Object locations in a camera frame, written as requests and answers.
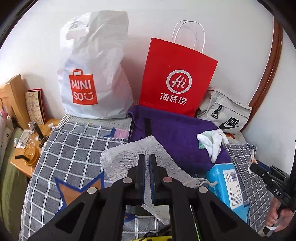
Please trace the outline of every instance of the green bedsheet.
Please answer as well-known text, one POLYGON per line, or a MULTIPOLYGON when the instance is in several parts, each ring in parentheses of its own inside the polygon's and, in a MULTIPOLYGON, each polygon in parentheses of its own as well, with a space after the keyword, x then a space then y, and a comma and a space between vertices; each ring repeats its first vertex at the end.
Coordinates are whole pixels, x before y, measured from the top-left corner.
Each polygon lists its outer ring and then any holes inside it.
POLYGON ((22 129, 13 130, 0 171, 0 215, 14 240, 18 240, 20 233, 22 206, 28 185, 26 175, 9 162, 15 149, 13 140, 21 134, 22 129))

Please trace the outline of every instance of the purple towel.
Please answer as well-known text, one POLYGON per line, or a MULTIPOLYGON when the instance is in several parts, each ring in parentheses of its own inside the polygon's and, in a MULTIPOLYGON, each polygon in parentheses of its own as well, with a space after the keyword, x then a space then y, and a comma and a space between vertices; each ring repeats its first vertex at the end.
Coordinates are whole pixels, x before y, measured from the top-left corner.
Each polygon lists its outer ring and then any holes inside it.
MULTIPOLYGON (((130 142, 153 135, 184 171, 194 173, 213 167, 207 150, 199 149, 196 138, 199 133, 217 129, 212 122, 145 106, 133 106, 129 114, 134 121, 130 142)), ((217 163, 231 163, 223 146, 217 163)))

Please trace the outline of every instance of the nike pouch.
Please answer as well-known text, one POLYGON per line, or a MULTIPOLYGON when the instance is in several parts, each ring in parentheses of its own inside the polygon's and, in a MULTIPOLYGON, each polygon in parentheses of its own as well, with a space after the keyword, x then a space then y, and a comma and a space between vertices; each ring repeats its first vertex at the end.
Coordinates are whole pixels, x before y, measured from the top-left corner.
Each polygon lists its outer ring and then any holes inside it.
POLYGON ((223 132, 237 134, 246 124, 251 110, 223 90, 210 87, 197 110, 197 118, 213 122, 223 132))

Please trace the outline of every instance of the brown wood trim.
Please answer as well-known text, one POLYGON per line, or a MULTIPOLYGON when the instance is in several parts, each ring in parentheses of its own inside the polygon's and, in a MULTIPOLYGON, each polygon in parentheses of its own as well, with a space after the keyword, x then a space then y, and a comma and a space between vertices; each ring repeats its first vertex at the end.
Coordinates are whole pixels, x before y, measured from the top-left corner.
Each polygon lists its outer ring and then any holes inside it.
POLYGON ((265 71, 263 73, 263 76, 261 78, 261 81, 259 83, 258 89, 256 90, 249 104, 249 106, 252 107, 250 117, 241 131, 243 131, 246 128, 246 126, 250 123, 250 121, 258 111, 260 105, 262 104, 270 88, 270 85, 273 81, 275 72, 279 64, 279 59, 281 56, 282 39, 283 39, 283 28, 279 24, 279 22, 274 19, 274 34, 273 34, 269 59, 268 59, 265 71))

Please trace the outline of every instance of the blue package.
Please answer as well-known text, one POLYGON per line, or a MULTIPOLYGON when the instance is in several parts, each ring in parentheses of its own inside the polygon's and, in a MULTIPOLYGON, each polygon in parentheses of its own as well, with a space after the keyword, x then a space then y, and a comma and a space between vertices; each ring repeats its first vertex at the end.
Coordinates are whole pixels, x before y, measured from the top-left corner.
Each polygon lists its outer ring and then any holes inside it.
POLYGON ((232 163, 216 164, 206 172, 207 179, 217 185, 209 189, 247 223, 250 204, 244 205, 242 191, 232 163))

